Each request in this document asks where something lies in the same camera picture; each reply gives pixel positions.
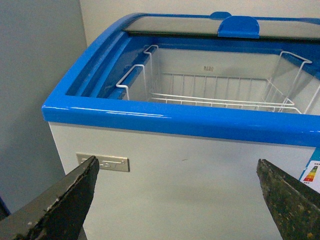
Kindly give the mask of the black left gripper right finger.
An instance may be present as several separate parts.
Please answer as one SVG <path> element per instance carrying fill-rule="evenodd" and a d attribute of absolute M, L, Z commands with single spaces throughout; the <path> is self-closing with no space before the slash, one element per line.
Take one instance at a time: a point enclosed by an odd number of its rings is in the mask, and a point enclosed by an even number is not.
<path fill-rule="evenodd" d="M 284 240 L 320 238 L 320 194 L 266 159 L 256 173 L 265 204 Z"/>

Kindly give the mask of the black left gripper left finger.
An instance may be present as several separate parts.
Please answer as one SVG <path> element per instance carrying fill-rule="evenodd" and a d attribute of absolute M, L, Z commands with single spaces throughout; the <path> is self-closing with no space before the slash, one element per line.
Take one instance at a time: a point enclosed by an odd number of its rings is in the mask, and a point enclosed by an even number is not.
<path fill-rule="evenodd" d="M 99 161 L 89 157 L 0 222 L 2 240 L 76 240 L 93 201 Z"/>

